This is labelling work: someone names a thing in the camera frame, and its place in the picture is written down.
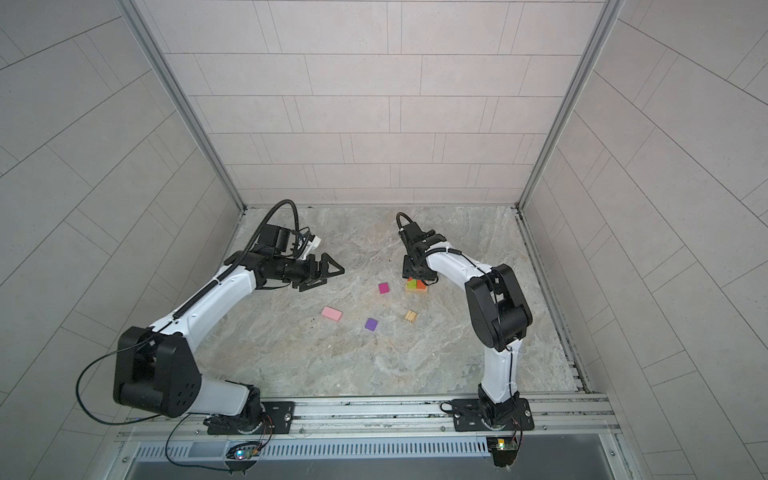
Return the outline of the pink wood block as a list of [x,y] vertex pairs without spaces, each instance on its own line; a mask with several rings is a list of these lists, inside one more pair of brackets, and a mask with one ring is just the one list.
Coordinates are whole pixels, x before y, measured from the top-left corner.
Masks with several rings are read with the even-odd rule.
[[332,307],[324,307],[321,311],[321,316],[329,320],[339,322],[343,316],[343,312]]

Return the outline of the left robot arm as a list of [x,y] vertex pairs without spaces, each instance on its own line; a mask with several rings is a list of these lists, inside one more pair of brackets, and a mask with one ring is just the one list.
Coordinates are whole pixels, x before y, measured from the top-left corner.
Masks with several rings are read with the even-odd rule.
[[195,351],[213,327],[242,299],[270,280],[301,292],[344,274],[329,254],[313,254],[319,240],[300,235],[286,253],[290,230],[267,225],[245,250],[228,257],[216,275],[184,304],[147,328],[131,327],[119,338],[113,399],[116,403],[176,418],[205,415],[211,435],[250,434],[267,414],[259,389],[204,377]]

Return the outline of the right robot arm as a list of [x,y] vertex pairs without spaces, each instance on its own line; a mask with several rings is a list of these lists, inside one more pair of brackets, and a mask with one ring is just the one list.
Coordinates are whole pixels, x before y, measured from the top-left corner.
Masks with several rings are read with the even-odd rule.
[[490,430],[534,428],[530,407],[517,385],[520,351],[533,314],[513,269],[476,261],[433,230],[424,231],[408,215],[396,214],[406,249],[403,277],[427,286],[446,278],[465,293],[473,331],[485,347],[484,371],[475,407],[451,412],[477,419]]

